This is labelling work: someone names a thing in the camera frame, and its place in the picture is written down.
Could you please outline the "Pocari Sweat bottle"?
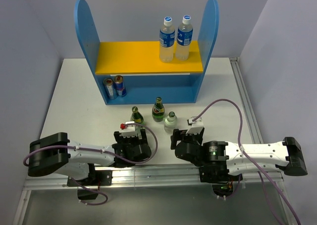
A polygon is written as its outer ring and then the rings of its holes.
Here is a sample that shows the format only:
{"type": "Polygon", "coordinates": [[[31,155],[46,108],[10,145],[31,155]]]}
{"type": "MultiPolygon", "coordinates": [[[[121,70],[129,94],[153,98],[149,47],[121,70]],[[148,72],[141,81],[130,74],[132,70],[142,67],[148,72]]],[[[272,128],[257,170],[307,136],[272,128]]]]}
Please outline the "Pocari Sweat bottle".
{"type": "Polygon", "coordinates": [[[177,30],[177,44],[175,56],[179,60],[187,60],[189,57],[190,44],[192,42],[193,26],[191,16],[184,15],[177,30]]]}
{"type": "Polygon", "coordinates": [[[164,18],[159,32],[159,58],[162,62],[171,62],[174,56],[175,28],[172,18],[164,18]]]}

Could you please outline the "Chang soda water bottle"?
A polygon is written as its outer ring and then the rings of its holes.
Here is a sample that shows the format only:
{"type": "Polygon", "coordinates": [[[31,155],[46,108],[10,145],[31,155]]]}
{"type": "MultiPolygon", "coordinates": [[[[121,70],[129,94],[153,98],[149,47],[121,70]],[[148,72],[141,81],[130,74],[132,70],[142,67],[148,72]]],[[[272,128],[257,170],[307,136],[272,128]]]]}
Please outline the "Chang soda water bottle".
{"type": "Polygon", "coordinates": [[[177,126],[177,116],[175,112],[169,112],[164,119],[164,129],[166,132],[172,134],[177,126]]]}

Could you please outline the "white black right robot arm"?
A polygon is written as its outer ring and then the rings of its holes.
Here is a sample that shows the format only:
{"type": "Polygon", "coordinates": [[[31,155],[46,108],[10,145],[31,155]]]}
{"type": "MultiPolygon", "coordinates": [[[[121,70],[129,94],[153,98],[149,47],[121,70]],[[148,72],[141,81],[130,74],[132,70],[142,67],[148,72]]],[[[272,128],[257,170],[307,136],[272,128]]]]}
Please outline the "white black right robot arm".
{"type": "Polygon", "coordinates": [[[308,174],[301,146],[293,137],[270,144],[244,144],[246,154],[243,154],[237,143],[203,142],[203,134],[175,129],[171,136],[175,156],[197,166],[201,182],[238,181],[244,173],[259,169],[282,171],[288,176],[308,174]]]}

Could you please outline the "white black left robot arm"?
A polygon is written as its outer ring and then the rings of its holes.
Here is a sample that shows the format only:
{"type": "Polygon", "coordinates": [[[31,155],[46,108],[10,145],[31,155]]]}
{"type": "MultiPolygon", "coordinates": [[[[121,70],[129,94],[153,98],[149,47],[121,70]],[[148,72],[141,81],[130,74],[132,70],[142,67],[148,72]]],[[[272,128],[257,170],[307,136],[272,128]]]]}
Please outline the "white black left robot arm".
{"type": "Polygon", "coordinates": [[[144,129],[134,125],[114,132],[115,143],[108,146],[81,144],[59,132],[30,144],[25,160],[30,177],[53,173],[68,176],[67,186],[110,186],[111,168],[129,168],[148,160],[151,149],[144,129]]]}

